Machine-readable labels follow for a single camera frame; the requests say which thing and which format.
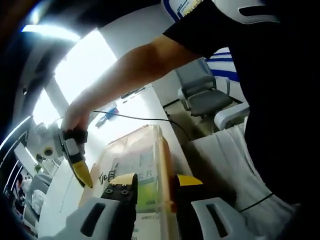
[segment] person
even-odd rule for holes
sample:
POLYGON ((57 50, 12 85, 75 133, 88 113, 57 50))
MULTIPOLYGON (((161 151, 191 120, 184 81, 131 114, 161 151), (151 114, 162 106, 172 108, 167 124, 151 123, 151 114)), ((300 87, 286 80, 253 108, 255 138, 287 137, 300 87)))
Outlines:
POLYGON ((250 106, 244 137, 254 168, 276 197, 288 205, 302 203, 306 179, 297 176, 305 169, 296 159, 303 156, 304 146, 286 124, 295 111, 288 100, 297 97, 296 85, 288 80, 302 71, 297 59, 304 49, 287 27, 285 19, 243 24, 203 0, 161 36, 118 59, 71 103, 62 128, 86 130, 91 111, 228 47, 250 106))

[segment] black t-shirt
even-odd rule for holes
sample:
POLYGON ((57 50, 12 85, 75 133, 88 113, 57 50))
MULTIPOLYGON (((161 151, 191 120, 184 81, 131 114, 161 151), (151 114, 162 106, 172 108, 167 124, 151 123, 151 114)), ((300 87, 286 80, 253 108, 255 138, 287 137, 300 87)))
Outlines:
POLYGON ((163 34, 205 58, 229 47, 250 106, 244 137, 254 166, 276 196, 287 203, 301 202, 303 170, 296 158, 302 146, 295 134, 298 123, 290 125, 298 107, 292 99, 299 91, 293 83, 299 47, 282 24, 241 24, 204 0, 163 34))

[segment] office chair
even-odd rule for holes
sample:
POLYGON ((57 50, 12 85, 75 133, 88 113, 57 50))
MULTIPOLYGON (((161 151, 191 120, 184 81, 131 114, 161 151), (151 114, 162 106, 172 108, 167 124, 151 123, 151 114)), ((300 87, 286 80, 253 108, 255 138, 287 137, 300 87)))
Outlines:
POLYGON ((191 67, 190 65, 187 64, 187 68, 183 66, 176 70, 182 86, 178 90, 178 98, 184 109, 190 111, 192 116, 214 116, 233 102, 229 97, 230 80, 225 78, 227 93, 224 93, 216 89, 216 79, 208 71, 206 63, 203 63, 201 59, 192 63, 193 79, 190 79, 191 72, 189 75, 186 74, 187 68, 191 67))

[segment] white cloth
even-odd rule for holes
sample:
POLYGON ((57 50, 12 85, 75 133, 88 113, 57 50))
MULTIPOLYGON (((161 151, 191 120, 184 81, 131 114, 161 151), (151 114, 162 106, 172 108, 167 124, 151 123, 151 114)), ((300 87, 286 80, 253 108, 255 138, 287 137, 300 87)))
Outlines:
MULTIPOLYGON (((244 138, 245 123, 192 142, 201 157, 236 191, 237 210, 242 210, 271 193, 249 156, 244 138)), ((257 236, 274 239, 297 207, 273 195, 244 211, 242 215, 250 231, 257 236)))
POLYGON ((46 198, 46 194, 43 191, 40 191, 39 189, 34 190, 32 194, 32 202, 31 206, 33 210, 40 215, 42 205, 44 204, 46 198))
POLYGON ((21 188, 24 192, 24 194, 26 194, 30 188, 30 185, 31 185, 31 182, 32 182, 32 179, 24 179, 22 180, 22 183, 21 183, 21 188))

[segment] floor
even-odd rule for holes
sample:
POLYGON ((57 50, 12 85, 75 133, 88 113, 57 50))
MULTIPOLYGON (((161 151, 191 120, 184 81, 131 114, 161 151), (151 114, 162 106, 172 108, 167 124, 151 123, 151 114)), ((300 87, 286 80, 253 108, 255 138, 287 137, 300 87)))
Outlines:
POLYGON ((191 113, 184 109, 180 101, 165 107, 164 110, 168 114, 168 118, 179 124, 187 133, 186 135, 177 125, 172 124, 181 145, 211 135, 218 130, 214 125, 214 118, 212 116, 204 118, 191 116, 191 113))

